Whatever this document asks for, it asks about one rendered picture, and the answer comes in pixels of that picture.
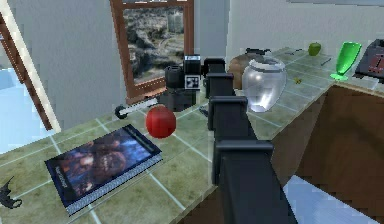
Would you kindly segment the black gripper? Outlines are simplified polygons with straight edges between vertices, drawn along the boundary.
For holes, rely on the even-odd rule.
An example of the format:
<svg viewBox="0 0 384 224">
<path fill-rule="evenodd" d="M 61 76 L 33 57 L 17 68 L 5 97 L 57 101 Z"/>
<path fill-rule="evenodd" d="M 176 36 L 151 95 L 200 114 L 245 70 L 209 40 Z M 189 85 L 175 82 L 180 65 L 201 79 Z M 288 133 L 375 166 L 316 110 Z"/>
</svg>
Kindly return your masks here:
<svg viewBox="0 0 384 224">
<path fill-rule="evenodd" d="M 185 88 L 185 73 L 178 65 L 168 66 L 164 69 L 166 90 L 156 98 L 147 99 L 139 103 L 115 108 L 115 116 L 125 119 L 130 113 L 156 105 L 158 102 L 172 112 L 182 112 L 196 104 L 196 92 Z"/>
</svg>

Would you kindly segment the red tomato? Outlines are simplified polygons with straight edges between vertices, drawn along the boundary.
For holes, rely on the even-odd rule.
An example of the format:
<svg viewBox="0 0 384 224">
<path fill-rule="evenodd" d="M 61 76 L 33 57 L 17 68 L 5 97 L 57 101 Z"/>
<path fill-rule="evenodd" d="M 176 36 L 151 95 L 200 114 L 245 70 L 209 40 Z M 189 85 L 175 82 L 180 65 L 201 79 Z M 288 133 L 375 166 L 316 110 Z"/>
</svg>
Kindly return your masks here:
<svg viewBox="0 0 384 224">
<path fill-rule="evenodd" d="M 148 133 L 158 139 L 169 137 L 176 129 L 176 117 L 165 106 L 151 108 L 145 120 Z"/>
</svg>

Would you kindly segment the dark blue book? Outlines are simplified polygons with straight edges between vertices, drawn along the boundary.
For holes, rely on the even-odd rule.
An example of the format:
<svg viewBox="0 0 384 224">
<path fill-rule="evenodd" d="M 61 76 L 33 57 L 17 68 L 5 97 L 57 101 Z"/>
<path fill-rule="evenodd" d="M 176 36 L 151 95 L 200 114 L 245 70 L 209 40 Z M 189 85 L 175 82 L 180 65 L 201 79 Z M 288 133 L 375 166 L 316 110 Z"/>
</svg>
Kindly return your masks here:
<svg viewBox="0 0 384 224">
<path fill-rule="evenodd" d="M 63 206 L 73 215 L 161 160 L 161 150 L 129 124 L 45 164 Z"/>
</svg>

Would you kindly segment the clear glass vase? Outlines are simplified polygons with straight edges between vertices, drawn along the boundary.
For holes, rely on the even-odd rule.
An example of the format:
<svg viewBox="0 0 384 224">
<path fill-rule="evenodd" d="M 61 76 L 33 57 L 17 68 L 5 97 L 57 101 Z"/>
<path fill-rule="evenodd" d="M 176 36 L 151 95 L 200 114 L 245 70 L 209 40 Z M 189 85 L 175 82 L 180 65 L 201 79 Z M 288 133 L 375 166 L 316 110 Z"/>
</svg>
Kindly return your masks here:
<svg viewBox="0 0 384 224">
<path fill-rule="evenodd" d="M 286 82 L 286 67 L 281 60 L 270 56 L 250 60 L 242 75 L 242 90 L 249 109 L 267 112 L 280 98 Z"/>
</svg>

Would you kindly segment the brown framed window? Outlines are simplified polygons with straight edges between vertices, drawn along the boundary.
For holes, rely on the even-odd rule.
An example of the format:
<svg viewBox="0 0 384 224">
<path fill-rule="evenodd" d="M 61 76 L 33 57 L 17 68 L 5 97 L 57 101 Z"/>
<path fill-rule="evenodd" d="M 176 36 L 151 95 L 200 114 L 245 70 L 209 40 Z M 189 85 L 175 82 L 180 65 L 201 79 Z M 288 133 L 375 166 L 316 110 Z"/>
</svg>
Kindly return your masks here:
<svg viewBox="0 0 384 224">
<path fill-rule="evenodd" d="M 164 69 L 194 51 L 194 0 L 110 0 L 127 104 L 165 91 Z"/>
</svg>

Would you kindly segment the black spiky object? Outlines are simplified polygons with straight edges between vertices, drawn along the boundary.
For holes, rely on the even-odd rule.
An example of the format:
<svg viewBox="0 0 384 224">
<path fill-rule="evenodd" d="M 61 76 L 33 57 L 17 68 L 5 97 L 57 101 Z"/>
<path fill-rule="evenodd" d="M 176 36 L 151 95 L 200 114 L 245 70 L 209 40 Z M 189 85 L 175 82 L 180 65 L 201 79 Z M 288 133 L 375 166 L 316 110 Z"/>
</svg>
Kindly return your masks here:
<svg viewBox="0 0 384 224">
<path fill-rule="evenodd" d="M 6 208 L 14 209 L 22 205 L 21 199 L 13 199 L 10 197 L 11 190 L 9 184 L 12 178 L 10 178 L 2 187 L 0 187 L 0 204 Z"/>
</svg>

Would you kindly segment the green apple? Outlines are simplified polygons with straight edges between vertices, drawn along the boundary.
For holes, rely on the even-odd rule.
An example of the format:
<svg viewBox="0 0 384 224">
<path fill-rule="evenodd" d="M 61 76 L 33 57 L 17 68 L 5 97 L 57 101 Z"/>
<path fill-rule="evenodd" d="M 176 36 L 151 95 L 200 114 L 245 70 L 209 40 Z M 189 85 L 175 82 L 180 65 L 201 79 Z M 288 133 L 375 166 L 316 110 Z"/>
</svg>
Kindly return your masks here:
<svg viewBox="0 0 384 224">
<path fill-rule="evenodd" d="M 308 47 L 308 54 L 310 56 L 316 56 L 321 50 L 321 44 L 318 42 L 311 43 Z"/>
</svg>

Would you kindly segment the brown counter green tiled top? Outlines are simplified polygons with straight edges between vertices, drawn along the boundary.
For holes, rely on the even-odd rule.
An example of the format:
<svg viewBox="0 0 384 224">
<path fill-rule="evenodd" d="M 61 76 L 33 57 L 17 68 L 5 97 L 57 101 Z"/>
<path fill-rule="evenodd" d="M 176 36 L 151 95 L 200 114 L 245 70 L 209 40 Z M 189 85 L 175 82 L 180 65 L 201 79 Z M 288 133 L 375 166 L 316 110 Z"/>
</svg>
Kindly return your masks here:
<svg viewBox="0 0 384 224">
<path fill-rule="evenodd" d="M 299 224 L 384 224 L 384 85 L 369 77 L 330 77 L 335 58 L 282 48 L 287 85 L 266 113 L 250 112 L 256 136 L 275 146 L 273 163 Z M 325 66 L 320 64 L 328 58 Z M 302 79 L 295 84 L 294 78 Z M 197 105 L 176 115 L 177 128 L 156 140 L 162 160 L 77 213 L 69 215 L 46 160 L 127 124 L 144 132 L 143 110 L 120 120 L 112 114 L 0 155 L 0 185 L 22 205 L 0 205 L 0 224 L 178 224 L 205 210 L 222 224 L 211 183 L 214 135 Z"/>
</svg>

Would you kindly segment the green goblet cup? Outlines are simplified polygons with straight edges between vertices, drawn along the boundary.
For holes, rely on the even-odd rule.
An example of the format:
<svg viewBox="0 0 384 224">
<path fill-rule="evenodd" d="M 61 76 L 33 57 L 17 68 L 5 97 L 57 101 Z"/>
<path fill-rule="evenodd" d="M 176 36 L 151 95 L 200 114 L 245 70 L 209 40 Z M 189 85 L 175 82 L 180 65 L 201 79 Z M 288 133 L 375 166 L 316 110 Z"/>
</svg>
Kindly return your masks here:
<svg viewBox="0 0 384 224">
<path fill-rule="evenodd" d="M 330 75 L 335 80 L 346 81 L 346 73 L 355 63 L 362 45 L 357 42 L 344 42 L 340 48 L 335 72 Z"/>
</svg>

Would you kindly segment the black toaster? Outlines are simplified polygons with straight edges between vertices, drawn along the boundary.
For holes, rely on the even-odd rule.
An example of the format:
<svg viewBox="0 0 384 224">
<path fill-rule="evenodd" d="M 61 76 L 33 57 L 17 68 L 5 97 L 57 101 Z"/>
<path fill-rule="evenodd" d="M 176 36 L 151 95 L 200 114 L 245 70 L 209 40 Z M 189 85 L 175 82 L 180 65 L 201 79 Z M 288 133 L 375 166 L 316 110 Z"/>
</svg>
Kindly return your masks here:
<svg viewBox="0 0 384 224">
<path fill-rule="evenodd" d="M 384 84 L 384 39 L 376 39 L 365 50 L 356 67 L 354 77 L 362 79 L 368 76 Z"/>
</svg>

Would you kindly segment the brown and cream window frame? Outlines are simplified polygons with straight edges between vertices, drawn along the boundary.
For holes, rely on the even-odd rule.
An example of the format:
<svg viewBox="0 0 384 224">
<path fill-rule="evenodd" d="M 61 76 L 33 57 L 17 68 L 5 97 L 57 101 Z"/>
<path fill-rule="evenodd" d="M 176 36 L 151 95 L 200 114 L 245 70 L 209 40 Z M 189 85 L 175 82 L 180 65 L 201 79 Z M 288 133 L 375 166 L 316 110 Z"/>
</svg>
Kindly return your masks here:
<svg viewBox="0 0 384 224">
<path fill-rule="evenodd" d="M 16 72 L 18 81 L 27 88 L 45 129 L 60 132 L 58 119 L 7 0 L 0 0 L 0 43 Z"/>
</svg>

